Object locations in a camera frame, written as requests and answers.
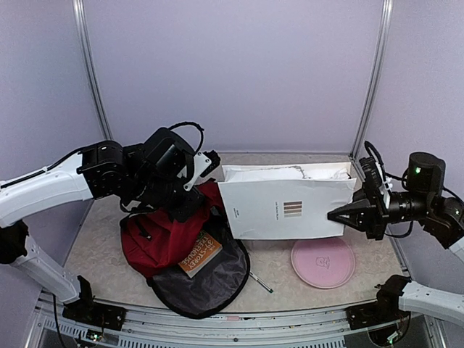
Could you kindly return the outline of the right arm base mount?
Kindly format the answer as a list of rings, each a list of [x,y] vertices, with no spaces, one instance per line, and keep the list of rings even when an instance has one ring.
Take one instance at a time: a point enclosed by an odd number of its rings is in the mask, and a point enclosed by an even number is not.
[[[348,307],[345,312],[351,330],[381,325],[410,315],[399,308],[399,298],[411,282],[410,277],[392,275],[384,284],[377,286],[373,302]]]

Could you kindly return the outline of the orange treehouse book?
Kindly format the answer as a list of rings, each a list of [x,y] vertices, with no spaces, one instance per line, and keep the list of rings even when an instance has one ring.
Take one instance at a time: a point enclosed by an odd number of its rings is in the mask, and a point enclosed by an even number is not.
[[[201,231],[191,252],[178,265],[189,278],[193,278],[222,249],[219,241],[208,232]]]

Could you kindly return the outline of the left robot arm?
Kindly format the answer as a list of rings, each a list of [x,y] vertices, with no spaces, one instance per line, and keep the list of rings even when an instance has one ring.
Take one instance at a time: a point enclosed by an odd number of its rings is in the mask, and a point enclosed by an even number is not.
[[[24,219],[70,202],[115,195],[122,205],[143,211],[167,210],[184,222],[201,204],[194,187],[214,167],[209,155],[193,149],[172,127],[145,142],[122,146],[101,141],[76,149],[53,165],[1,183],[1,263],[17,268],[48,289],[85,322],[102,314],[91,286],[57,264],[34,241]]]

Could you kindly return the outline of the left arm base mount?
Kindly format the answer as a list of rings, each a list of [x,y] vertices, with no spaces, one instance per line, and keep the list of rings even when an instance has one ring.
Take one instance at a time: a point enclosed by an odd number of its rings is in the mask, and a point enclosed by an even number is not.
[[[121,331],[126,309],[94,301],[90,283],[81,275],[77,276],[78,297],[64,304],[62,316],[79,323],[97,326],[102,329]]]

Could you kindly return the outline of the red student backpack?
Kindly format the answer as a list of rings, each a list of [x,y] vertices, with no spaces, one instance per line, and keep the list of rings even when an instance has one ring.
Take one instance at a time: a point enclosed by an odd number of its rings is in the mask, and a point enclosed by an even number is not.
[[[210,179],[197,188],[204,202],[185,223],[171,221],[165,210],[120,221],[128,264],[145,277],[161,303],[191,319],[208,318],[230,305],[245,287],[251,268],[246,247],[232,236],[218,183]],[[189,278],[178,263],[189,255],[201,231],[223,249]]]

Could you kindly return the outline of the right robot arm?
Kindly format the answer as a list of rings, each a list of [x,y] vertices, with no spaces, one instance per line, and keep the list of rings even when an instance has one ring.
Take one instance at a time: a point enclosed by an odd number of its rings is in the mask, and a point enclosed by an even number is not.
[[[367,157],[360,159],[364,181],[352,202],[331,210],[330,221],[362,232],[376,241],[386,236],[388,225],[418,223],[444,249],[463,258],[463,201],[456,194],[442,194],[446,164],[426,153],[413,152],[399,177],[402,191],[393,191],[394,176],[387,173],[381,155],[371,143]],[[417,312],[463,325],[463,295],[433,289],[404,275],[392,275],[381,284],[376,300],[350,307],[353,328],[384,323],[408,312]]]

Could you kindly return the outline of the white large book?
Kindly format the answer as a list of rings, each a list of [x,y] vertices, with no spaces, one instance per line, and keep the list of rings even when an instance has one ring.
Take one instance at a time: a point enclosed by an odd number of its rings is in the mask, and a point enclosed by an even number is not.
[[[300,240],[339,237],[344,226],[327,214],[352,201],[349,162],[225,165],[218,184],[235,239]]]

